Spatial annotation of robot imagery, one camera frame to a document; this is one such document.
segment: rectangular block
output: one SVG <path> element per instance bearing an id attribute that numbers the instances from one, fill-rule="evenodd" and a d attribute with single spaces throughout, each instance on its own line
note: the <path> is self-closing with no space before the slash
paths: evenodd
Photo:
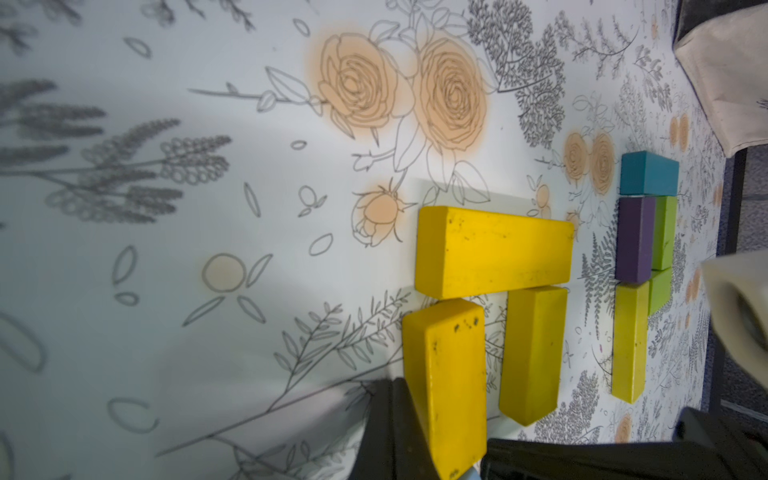
<path id="1" fill-rule="evenodd" d="M 498 407 L 521 425 L 558 407 L 567 302 L 556 286 L 509 292 Z"/>
<path id="2" fill-rule="evenodd" d="M 621 195 L 677 195 L 680 164 L 648 151 L 621 156 Z"/>
<path id="3" fill-rule="evenodd" d="M 653 315 L 672 298 L 672 269 L 654 270 L 648 280 L 648 315 Z"/>
<path id="4" fill-rule="evenodd" d="M 573 233 L 571 222 L 424 207 L 416 289 L 442 300 L 566 283 Z"/>
<path id="5" fill-rule="evenodd" d="M 485 312 L 462 299 L 402 321 L 403 368 L 441 480 L 485 455 Z"/>
<path id="6" fill-rule="evenodd" d="M 672 266 L 676 221 L 677 197 L 656 197 L 654 259 L 651 261 L 651 268 L 654 270 L 665 270 Z"/>
<path id="7" fill-rule="evenodd" d="M 643 283 L 650 279 L 655 217 L 656 197 L 619 199 L 616 280 Z"/>
<path id="8" fill-rule="evenodd" d="M 634 403 L 645 389 L 648 355 L 648 282 L 616 286 L 611 395 Z"/>

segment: purple block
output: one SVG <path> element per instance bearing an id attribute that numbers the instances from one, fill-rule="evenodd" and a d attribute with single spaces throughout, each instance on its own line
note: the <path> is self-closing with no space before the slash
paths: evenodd
<path id="1" fill-rule="evenodd" d="M 655 197 L 619 199 L 616 239 L 616 280 L 644 283 L 650 279 L 654 257 Z"/>

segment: beige fabric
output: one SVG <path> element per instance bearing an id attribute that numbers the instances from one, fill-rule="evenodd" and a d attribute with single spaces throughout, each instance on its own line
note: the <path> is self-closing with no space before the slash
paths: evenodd
<path id="1" fill-rule="evenodd" d="M 758 5 L 705 22 L 674 47 L 728 157 L 768 143 L 767 28 L 768 5 Z"/>

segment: black object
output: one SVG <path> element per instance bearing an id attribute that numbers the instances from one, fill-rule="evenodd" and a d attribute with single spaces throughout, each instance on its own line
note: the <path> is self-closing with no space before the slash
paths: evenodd
<path id="1" fill-rule="evenodd" d="M 675 41 L 712 18 L 763 3 L 766 0 L 680 0 Z"/>
<path id="2" fill-rule="evenodd" d="M 483 480 L 768 478 L 768 442 L 728 419 L 680 413 L 673 443 L 551 445 L 488 440 Z"/>
<path id="3" fill-rule="evenodd" d="M 405 379 L 375 387 L 349 480 L 439 480 Z"/>

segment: green block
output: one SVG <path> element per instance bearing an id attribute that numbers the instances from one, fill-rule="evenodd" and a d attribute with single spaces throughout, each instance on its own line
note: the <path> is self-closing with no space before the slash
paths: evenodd
<path id="1" fill-rule="evenodd" d="M 648 315 L 653 315 L 672 298 L 672 269 L 654 270 L 648 283 Z"/>
<path id="2" fill-rule="evenodd" d="M 672 266 L 674 225 L 677 221 L 677 197 L 656 197 L 654 221 L 654 258 L 650 267 L 665 270 Z"/>

